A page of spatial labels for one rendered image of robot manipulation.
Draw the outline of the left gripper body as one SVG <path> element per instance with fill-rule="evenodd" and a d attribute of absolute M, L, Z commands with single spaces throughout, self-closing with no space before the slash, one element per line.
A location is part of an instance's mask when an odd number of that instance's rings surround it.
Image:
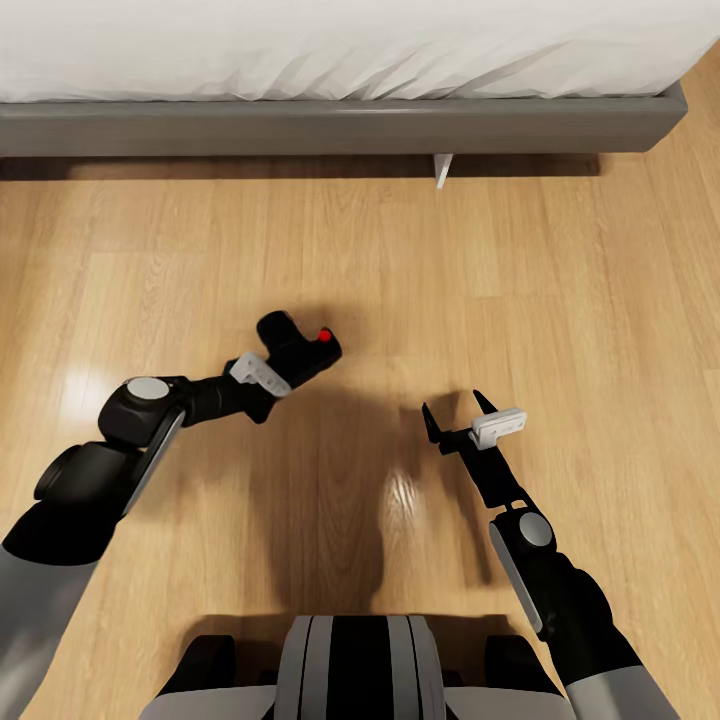
<path fill-rule="evenodd" d="M 204 378 L 214 385 L 218 392 L 218 398 L 220 398 L 220 412 L 208 420 L 244 411 L 256 424 L 264 423 L 278 398 L 269 390 L 265 390 L 260 383 L 238 382 L 230 374 L 230 370 L 236 362 L 238 359 L 228 360 L 220 377 Z"/>

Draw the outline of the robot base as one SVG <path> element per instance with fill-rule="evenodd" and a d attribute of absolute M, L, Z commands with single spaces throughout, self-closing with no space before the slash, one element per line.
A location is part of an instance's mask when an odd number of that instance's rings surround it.
<path fill-rule="evenodd" d="M 487 687 L 441 670 L 446 720 L 577 720 L 522 635 L 489 635 L 484 670 Z M 138 720 L 274 720 L 279 670 L 246 687 L 233 687 L 235 671 L 232 635 L 197 636 Z"/>

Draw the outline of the digital camera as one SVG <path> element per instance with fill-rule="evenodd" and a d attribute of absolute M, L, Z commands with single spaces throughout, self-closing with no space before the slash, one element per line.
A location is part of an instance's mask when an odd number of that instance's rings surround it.
<path fill-rule="evenodd" d="M 291 386 L 291 392 L 342 357 L 342 347 L 329 329 L 321 329 L 318 340 L 308 342 L 284 310 L 260 319 L 256 332 L 270 354 L 265 363 Z"/>

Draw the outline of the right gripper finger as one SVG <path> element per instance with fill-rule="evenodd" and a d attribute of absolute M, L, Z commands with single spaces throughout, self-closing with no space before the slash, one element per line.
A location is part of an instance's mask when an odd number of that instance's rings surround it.
<path fill-rule="evenodd" d="M 476 400 L 478 400 L 482 411 L 484 412 L 484 416 L 486 416 L 486 414 L 492 414 L 492 412 L 498 412 L 498 410 L 488 401 L 488 399 L 482 394 L 482 392 L 480 392 L 479 390 L 474 390 L 473 393 L 476 397 Z"/>
<path fill-rule="evenodd" d="M 439 426 L 436 424 L 436 421 L 434 420 L 434 417 L 429 411 L 426 403 L 423 403 L 422 410 L 430 442 L 434 444 L 441 442 L 442 436 L 451 433 L 451 430 L 442 432 L 439 429 Z"/>

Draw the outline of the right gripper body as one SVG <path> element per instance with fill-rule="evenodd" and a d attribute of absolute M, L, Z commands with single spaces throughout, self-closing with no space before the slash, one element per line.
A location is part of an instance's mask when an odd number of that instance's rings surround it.
<path fill-rule="evenodd" d="M 468 435 L 471 431 L 473 431 L 472 427 L 443 435 L 439 445 L 440 452 L 446 455 L 458 451 L 475 483 L 476 480 L 480 480 L 490 472 L 504 470 L 504 468 L 510 470 L 510 466 L 498 447 L 479 451 L 475 442 Z"/>

